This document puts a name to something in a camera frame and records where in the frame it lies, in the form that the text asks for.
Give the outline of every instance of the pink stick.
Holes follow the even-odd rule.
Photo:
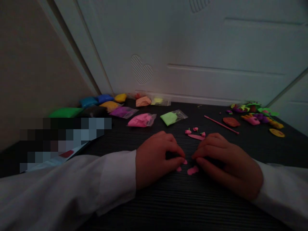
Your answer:
[[[239,132],[234,131],[233,129],[231,129],[231,128],[229,128],[229,127],[227,127],[227,126],[225,126],[225,125],[223,125],[223,124],[221,124],[221,123],[219,123],[219,122],[217,122],[216,120],[211,119],[211,118],[210,118],[210,117],[208,117],[208,116],[204,116],[204,117],[205,117],[205,118],[207,118],[207,119],[210,119],[211,121],[214,121],[215,123],[217,123],[217,124],[219,124],[219,125],[221,125],[221,126],[223,126],[223,127],[227,128],[227,129],[229,129],[230,131],[235,132],[236,134],[239,134]]]

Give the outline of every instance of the wall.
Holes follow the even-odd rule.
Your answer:
[[[0,0],[0,150],[19,140],[20,118],[45,117],[93,93],[37,1]]]

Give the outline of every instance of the orange clay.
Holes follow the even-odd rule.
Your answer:
[[[278,129],[281,129],[281,128],[284,128],[283,124],[281,123],[278,123],[277,121],[273,121],[271,118],[267,117],[268,120],[270,121],[269,124],[272,125],[274,128],[278,128]]]

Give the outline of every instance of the white sleeve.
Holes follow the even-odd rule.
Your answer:
[[[0,230],[75,230],[136,193],[136,151],[77,156],[0,179]]]
[[[256,162],[264,180],[252,203],[294,230],[307,230],[308,169]]]

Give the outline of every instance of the lime green clay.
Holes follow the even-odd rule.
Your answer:
[[[173,112],[168,112],[160,116],[167,126],[174,124],[177,120],[177,115]]]

